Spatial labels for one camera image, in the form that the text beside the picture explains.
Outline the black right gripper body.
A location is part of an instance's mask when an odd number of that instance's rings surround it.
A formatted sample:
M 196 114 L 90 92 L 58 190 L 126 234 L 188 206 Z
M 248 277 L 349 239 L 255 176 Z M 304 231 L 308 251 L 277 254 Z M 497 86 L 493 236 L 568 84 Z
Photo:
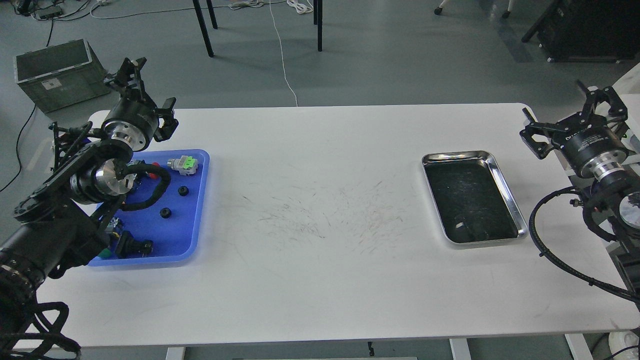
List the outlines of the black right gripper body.
M 573 114 L 557 125 L 554 144 L 574 173 L 583 179 L 603 179 L 621 171 L 629 151 L 607 126 L 607 120 L 595 115 L 590 120 Z

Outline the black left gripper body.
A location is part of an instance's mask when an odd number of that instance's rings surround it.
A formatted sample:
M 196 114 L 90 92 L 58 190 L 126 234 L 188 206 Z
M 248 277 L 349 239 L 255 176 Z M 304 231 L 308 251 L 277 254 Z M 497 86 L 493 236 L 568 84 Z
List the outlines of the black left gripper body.
M 102 124 L 107 138 L 125 142 L 133 152 L 146 150 L 154 141 L 154 132 L 163 124 L 154 115 L 156 103 L 146 95 L 146 100 L 120 97 Z

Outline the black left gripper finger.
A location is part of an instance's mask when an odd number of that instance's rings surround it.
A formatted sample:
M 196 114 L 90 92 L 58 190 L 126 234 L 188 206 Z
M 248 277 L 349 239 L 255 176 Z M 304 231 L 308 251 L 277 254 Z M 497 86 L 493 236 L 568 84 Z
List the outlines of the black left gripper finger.
M 108 73 L 103 84 L 119 93 L 119 96 L 131 101 L 145 101 L 146 89 L 141 77 L 141 70 L 146 64 L 146 57 L 130 60 L 126 57 L 115 73 Z
M 176 101 L 177 99 L 175 97 L 167 98 L 162 107 L 156 107 L 153 110 L 154 116 L 156 116 L 158 120 L 162 119 L 162 125 L 159 125 L 153 133 L 153 138 L 156 142 L 168 141 L 178 128 L 179 121 L 175 117 L 174 110 Z

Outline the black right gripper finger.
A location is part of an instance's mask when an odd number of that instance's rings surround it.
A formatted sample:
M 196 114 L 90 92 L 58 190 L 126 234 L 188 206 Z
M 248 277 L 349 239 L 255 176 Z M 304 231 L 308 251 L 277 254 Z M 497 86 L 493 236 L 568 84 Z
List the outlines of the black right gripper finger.
M 567 130 L 557 123 L 536 121 L 528 108 L 523 108 L 522 112 L 526 117 L 527 123 L 519 132 L 519 136 L 534 153 L 535 157 L 538 160 L 543 160 L 551 152 L 560 150 L 560 145 L 553 140 L 553 136 L 558 133 L 564 135 Z
M 627 106 L 612 86 L 607 86 L 604 89 L 589 89 L 581 80 L 576 80 L 576 86 L 585 95 L 585 103 L 582 110 L 578 112 L 581 124 L 587 123 L 592 115 L 595 114 L 597 107 L 603 103 L 609 105 L 608 113 L 605 117 L 607 123 L 625 122 L 628 119 Z

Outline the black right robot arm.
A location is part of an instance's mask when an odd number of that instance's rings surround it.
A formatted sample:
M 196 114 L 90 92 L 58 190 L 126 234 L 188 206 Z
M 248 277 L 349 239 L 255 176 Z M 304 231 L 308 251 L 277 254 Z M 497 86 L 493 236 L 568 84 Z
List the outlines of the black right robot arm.
M 639 175 L 624 167 L 630 150 L 614 130 L 615 126 L 626 123 L 627 107 L 612 86 L 588 88 L 580 80 L 576 85 L 585 96 L 580 111 L 551 123 L 535 120 L 524 108 L 528 123 L 519 136 L 538 159 L 558 151 L 574 175 L 593 182 L 584 189 L 563 187 L 544 196 L 529 216 L 530 235 L 539 255 L 557 268 L 638 305 L 638 269 L 627 275 L 625 287 L 598 280 L 561 260 L 544 244 L 537 231 L 537 214 L 543 205 L 562 195 L 574 195 L 571 204 L 581 208 L 588 230 L 606 242 L 618 243 L 623 250 L 619 256 L 623 265 L 639 265 Z

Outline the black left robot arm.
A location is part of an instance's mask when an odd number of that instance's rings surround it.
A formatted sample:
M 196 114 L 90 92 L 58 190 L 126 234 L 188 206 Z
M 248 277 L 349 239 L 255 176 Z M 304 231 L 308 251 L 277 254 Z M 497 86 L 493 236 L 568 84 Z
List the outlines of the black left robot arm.
M 1 244 L 1 358 L 45 360 L 54 346 L 82 357 L 80 345 L 62 334 L 69 307 L 39 303 L 37 290 L 106 250 L 106 229 L 116 212 L 150 208 L 170 186 L 169 172 L 135 152 L 170 139 L 178 127 L 170 97 L 158 106 L 146 92 L 146 58 L 123 60 L 103 80 L 119 93 L 105 121 L 63 128 L 51 123 L 54 167 L 50 178 L 13 212 L 20 228 Z

